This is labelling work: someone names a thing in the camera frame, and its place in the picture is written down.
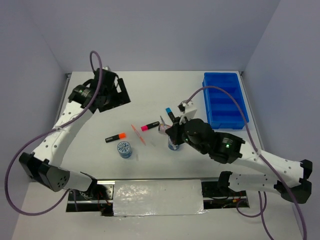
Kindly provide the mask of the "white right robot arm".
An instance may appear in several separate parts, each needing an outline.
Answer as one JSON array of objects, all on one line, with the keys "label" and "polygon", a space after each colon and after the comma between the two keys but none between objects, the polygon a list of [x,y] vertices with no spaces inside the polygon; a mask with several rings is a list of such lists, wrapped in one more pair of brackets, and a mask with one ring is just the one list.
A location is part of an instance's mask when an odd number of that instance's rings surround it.
[{"label": "white right robot arm", "polygon": [[224,165],[236,165],[257,171],[256,174],[222,171],[217,190],[223,196],[241,191],[261,191],[280,195],[282,199],[305,204],[312,193],[309,177],[311,161],[292,161],[254,147],[227,132],[214,131],[201,119],[175,122],[165,133],[174,145],[188,144],[199,153]]}]

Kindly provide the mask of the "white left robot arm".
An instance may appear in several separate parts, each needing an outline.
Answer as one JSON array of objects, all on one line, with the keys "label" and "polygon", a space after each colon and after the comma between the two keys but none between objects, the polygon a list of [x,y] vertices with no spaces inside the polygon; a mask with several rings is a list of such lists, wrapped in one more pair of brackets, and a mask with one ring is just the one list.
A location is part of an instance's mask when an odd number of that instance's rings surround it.
[{"label": "white left robot arm", "polygon": [[63,169],[63,158],[77,133],[96,111],[102,113],[130,101],[122,78],[115,72],[97,69],[93,79],[72,90],[54,132],[32,153],[22,153],[19,163],[29,177],[54,192],[74,189],[88,200],[95,198],[97,179],[84,172]]}]

